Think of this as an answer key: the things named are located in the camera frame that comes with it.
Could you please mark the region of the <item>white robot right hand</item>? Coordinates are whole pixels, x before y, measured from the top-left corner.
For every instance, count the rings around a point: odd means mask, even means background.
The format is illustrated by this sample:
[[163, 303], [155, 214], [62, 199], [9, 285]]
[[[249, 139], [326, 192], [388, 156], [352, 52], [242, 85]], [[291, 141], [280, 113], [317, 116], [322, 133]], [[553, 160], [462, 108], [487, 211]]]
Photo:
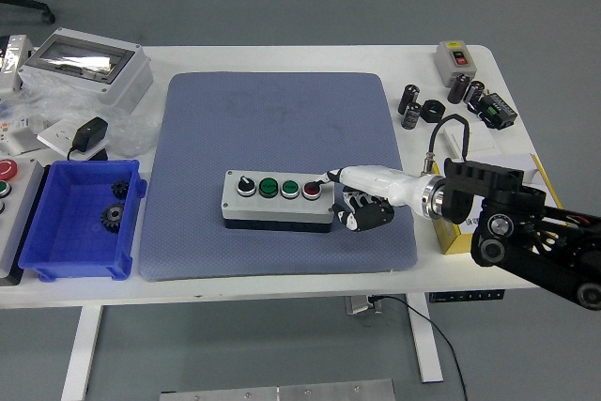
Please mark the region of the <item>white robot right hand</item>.
[[332, 206], [338, 221], [353, 232], [362, 232], [389, 224], [396, 207], [407, 206], [418, 215], [429, 218], [431, 193], [436, 179], [415, 177], [400, 170], [379, 165], [348, 166], [331, 170], [314, 181], [344, 186], [345, 205]]

